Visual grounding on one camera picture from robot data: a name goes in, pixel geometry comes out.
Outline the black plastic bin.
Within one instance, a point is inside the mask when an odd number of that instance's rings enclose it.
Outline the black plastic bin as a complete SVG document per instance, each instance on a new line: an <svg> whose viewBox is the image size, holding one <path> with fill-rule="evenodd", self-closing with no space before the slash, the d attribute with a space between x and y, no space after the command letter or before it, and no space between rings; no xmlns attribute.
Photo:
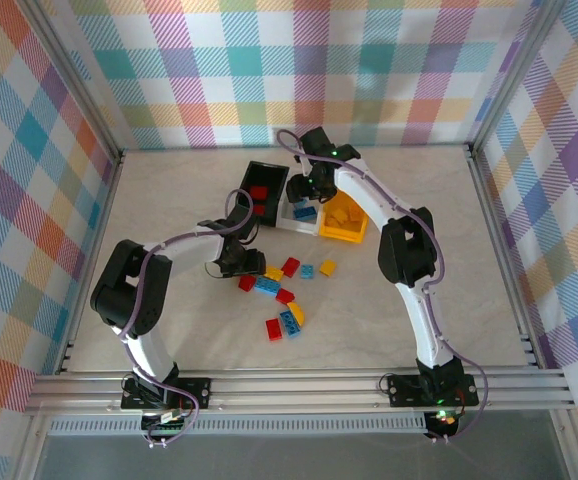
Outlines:
<svg viewBox="0 0 578 480"><path fill-rule="evenodd" d="M266 186L269 189L269 195L265 202L254 202L252 200L253 207L255 205L265 206L265 214L263 216L258 216L253 212L263 226L276 226L276 214L280 197L282 195L282 187L285 185L288 172L289 168L286 166L256 161L251 161L247 166L240 188L245 190L248 194L249 188L254 185Z"/></svg>

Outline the white plastic bin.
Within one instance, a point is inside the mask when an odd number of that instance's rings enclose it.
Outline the white plastic bin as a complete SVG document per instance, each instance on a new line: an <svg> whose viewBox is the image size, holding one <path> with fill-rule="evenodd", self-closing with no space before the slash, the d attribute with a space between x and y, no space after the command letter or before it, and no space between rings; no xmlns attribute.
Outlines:
<svg viewBox="0 0 578 480"><path fill-rule="evenodd" d="M288 200L286 186L288 185L289 180L295 174L298 174L298 171L296 169L290 169L285 181L285 185L282 187L282 195L280 197L278 211L276 214L276 227L297 233L318 236L321 220L323 217L324 205L321 204L318 200L305 199L302 204L293 204ZM316 214L308 217L307 219L296 219L294 216L294 211L299 208L307 207L313 207Z"/></svg>

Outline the yellow plastic bin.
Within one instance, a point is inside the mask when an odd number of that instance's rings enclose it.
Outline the yellow plastic bin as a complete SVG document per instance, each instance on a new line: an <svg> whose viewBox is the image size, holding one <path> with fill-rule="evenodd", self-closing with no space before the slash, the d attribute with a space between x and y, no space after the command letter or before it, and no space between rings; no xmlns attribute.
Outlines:
<svg viewBox="0 0 578 480"><path fill-rule="evenodd" d="M343 209L348 213L350 205L357 204L349 195L342 191L338 193L328 202L324 203L323 217L320 224L319 235L336 240L342 240L350 243L360 244L365 236L369 217L365 213L362 222L352 222L349 220L348 224L342 228L332 228L328 225L328 216L335 209Z"/></svg>

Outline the blue rectangular lego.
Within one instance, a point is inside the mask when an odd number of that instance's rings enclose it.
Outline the blue rectangular lego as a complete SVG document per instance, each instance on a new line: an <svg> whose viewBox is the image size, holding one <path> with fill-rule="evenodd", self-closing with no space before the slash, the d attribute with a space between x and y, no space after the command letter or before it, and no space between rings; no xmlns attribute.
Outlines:
<svg viewBox="0 0 578 480"><path fill-rule="evenodd" d="M280 323L288 337L293 338L301 332L300 326L290 310L281 312L279 317Z"/></svg>

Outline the green circuit board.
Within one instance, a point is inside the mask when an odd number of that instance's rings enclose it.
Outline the green circuit board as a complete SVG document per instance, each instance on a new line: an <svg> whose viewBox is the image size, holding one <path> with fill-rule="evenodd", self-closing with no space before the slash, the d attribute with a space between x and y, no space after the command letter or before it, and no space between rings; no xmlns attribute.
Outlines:
<svg viewBox="0 0 578 480"><path fill-rule="evenodd" d="M184 428L187 417L179 409L144 414L140 428L143 432L151 431L152 435L174 435Z"/></svg>

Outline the black controller with led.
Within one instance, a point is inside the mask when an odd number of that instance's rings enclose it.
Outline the black controller with led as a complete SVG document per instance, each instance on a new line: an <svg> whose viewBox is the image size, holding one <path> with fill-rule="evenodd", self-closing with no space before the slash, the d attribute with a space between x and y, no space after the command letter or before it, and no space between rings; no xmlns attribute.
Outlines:
<svg viewBox="0 0 578 480"><path fill-rule="evenodd" d="M437 439L444 438L445 436L451 437L458 432L462 412L441 409L426 412L424 417L427 428L426 435L429 438Z"/></svg>

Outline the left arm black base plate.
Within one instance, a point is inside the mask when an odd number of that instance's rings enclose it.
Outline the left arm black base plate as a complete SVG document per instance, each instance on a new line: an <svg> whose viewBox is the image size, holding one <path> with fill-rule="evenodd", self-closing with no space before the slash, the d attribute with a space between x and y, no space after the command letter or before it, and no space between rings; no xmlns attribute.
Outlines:
<svg viewBox="0 0 578 480"><path fill-rule="evenodd" d="M166 410L182 408L188 410L193 401L179 390L186 391L196 398L200 409L207 409L211 394L210 378L172 378L168 383L173 388L163 387L147 382L134 374L127 375L121 382L122 395L120 408L125 410Z"/></svg>

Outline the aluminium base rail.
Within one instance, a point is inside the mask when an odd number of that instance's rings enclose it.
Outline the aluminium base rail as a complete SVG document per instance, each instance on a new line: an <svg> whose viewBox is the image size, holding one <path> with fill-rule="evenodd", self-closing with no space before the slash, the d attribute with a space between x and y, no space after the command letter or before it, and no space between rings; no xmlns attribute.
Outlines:
<svg viewBox="0 0 578 480"><path fill-rule="evenodd" d="M378 370L198 371L211 379L207 412L220 414L369 413L390 410L380 391ZM41 376L26 412L105 414L121 411L122 372ZM491 410L565 410L574 407L559 370L495 367L487 374L489 394L476 380L479 397Z"/></svg>

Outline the aluminium side rail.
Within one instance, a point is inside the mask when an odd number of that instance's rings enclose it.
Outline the aluminium side rail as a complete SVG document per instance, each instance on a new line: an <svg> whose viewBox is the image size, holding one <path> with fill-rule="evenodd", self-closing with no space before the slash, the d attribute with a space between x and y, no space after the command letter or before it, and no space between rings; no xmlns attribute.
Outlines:
<svg viewBox="0 0 578 480"><path fill-rule="evenodd" d="M527 363L535 368L546 369L547 365L544 355L542 354L538 338L531 324L529 312L521 294L520 285L514 274L506 238L496 216L493 197L485 181L482 162L478 159L478 154L472 144L465 144L463 149L481 210L485 217L485 223L492 242L498 268L520 334L521 343L528 355Z"/></svg>
<svg viewBox="0 0 578 480"><path fill-rule="evenodd" d="M67 310L66 319L60 323L58 328L56 355L49 363L48 372L50 375L61 374L64 371L63 364L70 358L68 350L75 342L82 315L88 303L89 288L93 281L96 262L100 254L102 240L109 221L125 157L126 151L121 150L113 159L110 168L109 183L103 189L102 204L98 210L93 233L87 237L87 242L85 243L85 246L88 247L89 250L85 253L81 277L75 287L75 296Z"/></svg>

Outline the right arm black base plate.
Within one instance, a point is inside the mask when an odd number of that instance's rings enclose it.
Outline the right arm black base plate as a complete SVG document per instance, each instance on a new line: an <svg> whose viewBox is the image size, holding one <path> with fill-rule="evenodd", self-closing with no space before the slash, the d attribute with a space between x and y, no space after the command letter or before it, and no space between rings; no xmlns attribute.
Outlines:
<svg viewBox="0 0 578 480"><path fill-rule="evenodd" d="M468 374L439 390L422 375L389 374L386 381L391 407L471 407L480 403L474 378Z"/></svg>

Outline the aluminium frame post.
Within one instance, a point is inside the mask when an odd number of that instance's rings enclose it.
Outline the aluminium frame post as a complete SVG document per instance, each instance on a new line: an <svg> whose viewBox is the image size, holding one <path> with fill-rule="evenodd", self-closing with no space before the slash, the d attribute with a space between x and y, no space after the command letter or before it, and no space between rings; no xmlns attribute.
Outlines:
<svg viewBox="0 0 578 480"><path fill-rule="evenodd" d="M122 162L123 149L113 137L113 134L90 95L82 75L63 44L56 27L52 24L49 15L45 12L39 0L15 0L31 28L38 35L50 57L55 69L63 79L66 88L73 95L85 119L89 122L96 138L100 141L103 150L115 165Z"/></svg>
<svg viewBox="0 0 578 480"><path fill-rule="evenodd" d="M508 69L499 82L496 95L491 99L482 119L477 123L478 129L467 143L473 154L481 151L493 135L566 2L567 0L540 0L532 22L525 29L526 34L508 61Z"/></svg>

